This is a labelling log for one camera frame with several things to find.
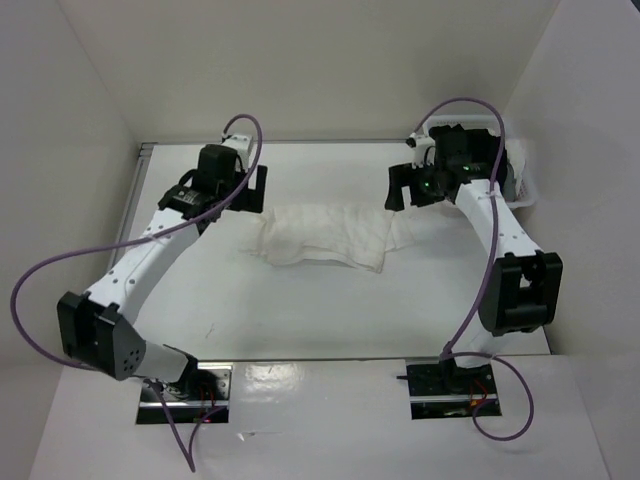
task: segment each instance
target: wall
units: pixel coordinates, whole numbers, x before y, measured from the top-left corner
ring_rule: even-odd
[[[506,109],[541,193],[527,228],[565,263],[552,347],[616,480],[637,478],[640,446],[639,44],[630,0],[563,0]]]
[[[457,94],[503,107],[557,0],[61,0],[142,140],[402,138]]]
[[[113,240],[136,144],[53,0],[0,2],[0,465],[27,478],[60,375],[17,334],[8,299],[29,266]],[[105,257],[37,275],[20,301],[27,329],[60,352],[55,304]]]

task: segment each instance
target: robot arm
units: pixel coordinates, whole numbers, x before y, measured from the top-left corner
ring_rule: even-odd
[[[163,236],[210,210],[246,176],[251,138],[234,135],[222,145],[207,145],[198,168],[169,189],[158,204],[143,237],[148,243],[131,248],[107,274],[82,295],[67,292],[58,302],[64,352],[116,380],[154,378],[189,393],[202,383],[197,359],[168,345],[145,341],[133,325],[147,297],[176,259],[193,245],[211,222],[194,223]],[[256,188],[245,187],[229,208],[262,212],[267,168],[259,166]]]
[[[447,199],[469,219],[489,252],[493,231],[489,177],[498,139],[486,130],[460,126],[432,128],[429,137],[436,150],[433,163],[414,161],[389,168],[385,208],[404,209],[403,187],[409,187],[411,204],[418,207]],[[410,138],[407,143],[417,147],[420,142]],[[543,253],[511,213],[498,188],[506,180],[506,165],[505,152],[493,193],[499,227],[496,260],[478,312],[454,352],[497,354],[513,337],[550,323],[555,315],[562,261],[555,253]],[[456,359],[457,366],[465,368],[487,362],[476,357]]]

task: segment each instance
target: white cloth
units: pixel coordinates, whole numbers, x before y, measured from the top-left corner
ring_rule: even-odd
[[[249,250],[272,265],[332,260],[380,273],[386,251],[414,243],[401,216],[370,205],[285,205],[260,219]]]

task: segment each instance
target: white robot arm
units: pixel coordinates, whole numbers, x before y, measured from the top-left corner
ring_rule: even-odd
[[[58,320],[68,356],[116,380],[132,376],[157,379],[185,394],[203,383],[206,372],[197,369],[197,359],[176,348],[145,341],[133,325],[163,275],[217,218],[158,234],[210,210],[239,185],[247,175],[251,147],[251,137],[245,135],[228,137],[222,145],[205,146],[198,168],[187,172],[160,200],[142,234],[153,240],[127,251],[82,295],[67,292],[60,299]],[[262,212],[266,174],[267,168],[259,166],[255,189],[245,187],[229,208]]]
[[[499,139],[486,130],[461,126],[435,127],[429,140],[410,137],[407,144],[435,148],[433,162],[406,163],[389,168],[385,208],[404,209],[402,188],[409,187],[411,204],[421,207],[442,200],[454,203],[469,219],[487,252],[491,249],[493,216],[489,177]],[[425,153],[416,154],[416,158]],[[562,261],[542,249],[525,233],[511,213],[500,187],[506,179],[505,152],[493,196],[498,210],[498,242],[488,288],[478,312],[453,348],[495,355],[513,338],[550,323],[555,315]],[[486,358],[458,357],[458,367],[474,368]]]

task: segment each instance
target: plastic basket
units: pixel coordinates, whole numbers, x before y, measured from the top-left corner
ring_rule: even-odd
[[[491,133],[494,135],[498,135],[500,132],[498,121],[493,115],[434,115],[426,121],[424,125],[424,133],[425,135],[428,135],[430,128],[445,125],[462,125],[462,127],[467,129],[487,128],[491,130]],[[513,202],[507,202],[507,205],[512,210],[520,207],[530,207],[538,199],[538,191],[536,190],[533,179],[527,169],[527,159],[525,158],[526,152],[522,148],[520,141],[514,138],[513,132],[506,120],[505,134],[509,161],[512,163],[514,170],[521,171],[520,175],[516,173],[516,179],[519,178],[516,200]]]

